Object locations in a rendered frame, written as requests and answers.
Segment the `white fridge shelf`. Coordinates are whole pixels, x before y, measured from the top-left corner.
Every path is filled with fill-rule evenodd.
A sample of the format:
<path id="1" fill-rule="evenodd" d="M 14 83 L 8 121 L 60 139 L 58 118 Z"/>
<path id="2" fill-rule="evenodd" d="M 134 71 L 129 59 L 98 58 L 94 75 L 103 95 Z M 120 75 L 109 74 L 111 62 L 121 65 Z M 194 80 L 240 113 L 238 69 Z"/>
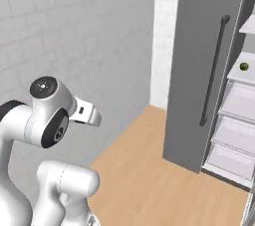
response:
<path id="1" fill-rule="evenodd" d="M 240 70 L 241 63 L 247 63 L 249 65 L 247 71 Z M 255 86 L 255 54 L 241 52 L 227 78 L 233 82 Z"/>
<path id="2" fill-rule="evenodd" d="M 243 26 L 239 29 L 240 33 L 255 35 L 255 14 L 252 14 Z"/>

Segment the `white fridge drawer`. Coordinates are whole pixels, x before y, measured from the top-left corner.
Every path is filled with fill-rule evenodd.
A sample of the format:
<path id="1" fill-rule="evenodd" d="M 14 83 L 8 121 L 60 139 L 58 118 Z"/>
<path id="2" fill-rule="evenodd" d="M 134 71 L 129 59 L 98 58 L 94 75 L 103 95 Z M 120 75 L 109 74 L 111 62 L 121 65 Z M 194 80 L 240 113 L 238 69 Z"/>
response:
<path id="1" fill-rule="evenodd" d="M 255 159 L 235 149 L 212 143 L 202 168 L 248 189 L 253 186 Z"/>
<path id="2" fill-rule="evenodd" d="M 220 116 L 211 138 L 211 149 L 228 148 L 255 157 L 255 125 Z"/>
<path id="3" fill-rule="evenodd" d="M 255 124 L 255 88 L 228 82 L 218 114 Z"/>

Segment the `grey fridge door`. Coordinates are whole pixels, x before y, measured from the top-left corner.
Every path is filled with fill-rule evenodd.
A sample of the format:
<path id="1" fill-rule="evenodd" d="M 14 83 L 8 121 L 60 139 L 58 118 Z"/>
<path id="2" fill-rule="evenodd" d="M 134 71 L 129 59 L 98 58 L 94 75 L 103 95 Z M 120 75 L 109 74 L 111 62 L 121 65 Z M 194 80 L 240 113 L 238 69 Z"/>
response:
<path id="1" fill-rule="evenodd" d="M 242 0 L 178 0 L 162 156 L 199 172 Z M 221 17 L 229 15 L 207 109 L 200 126 Z"/>

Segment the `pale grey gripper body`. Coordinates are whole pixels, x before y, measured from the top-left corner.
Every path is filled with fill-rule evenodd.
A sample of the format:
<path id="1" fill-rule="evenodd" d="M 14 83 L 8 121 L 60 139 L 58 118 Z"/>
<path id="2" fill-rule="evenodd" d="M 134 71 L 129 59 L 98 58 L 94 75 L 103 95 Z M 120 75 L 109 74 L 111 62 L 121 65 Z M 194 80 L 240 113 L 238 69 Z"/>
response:
<path id="1" fill-rule="evenodd" d="M 88 106 L 88 124 L 92 126 L 99 126 L 102 121 L 101 113 L 95 108 L 94 105 Z"/>

